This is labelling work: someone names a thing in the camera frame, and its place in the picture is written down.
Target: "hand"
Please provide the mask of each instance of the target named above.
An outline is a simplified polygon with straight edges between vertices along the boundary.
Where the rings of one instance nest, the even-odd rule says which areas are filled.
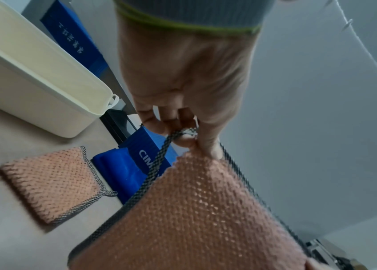
[[[241,105],[256,40],[251,34],[150,28],[119,17],[120,68],[145,127],[166,135],[196,127],[196,117],[197,140],[175,143],[197,144],[206,155],[220,159],[218,136]]]
[[[318,263],[316,260],[309,258],[305,263],[305,270],[334,270],[328,265]]]

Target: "beige table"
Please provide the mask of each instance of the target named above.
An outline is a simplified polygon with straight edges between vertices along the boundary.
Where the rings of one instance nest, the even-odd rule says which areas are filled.
[[[0,111],[0,164],[79,145],[86,146],[89,158],[117,147],[100,120],[76,138],[64,139]],[[66,269],[71,249],[120,207],[117,198],[103,197],[46,233],[0,178],[0,270]]]

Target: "white plastic container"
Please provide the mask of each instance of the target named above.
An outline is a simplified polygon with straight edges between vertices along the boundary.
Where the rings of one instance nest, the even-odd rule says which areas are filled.
[[[119,98],[0,2],[0,109],[61,137],[79,134]]]

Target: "container handle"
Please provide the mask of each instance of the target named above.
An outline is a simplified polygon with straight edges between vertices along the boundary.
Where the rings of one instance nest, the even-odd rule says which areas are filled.
[[[116,94],[113,94],[112,98],[108,102],[107,110],[113,108],[119,102],[119,97]]]

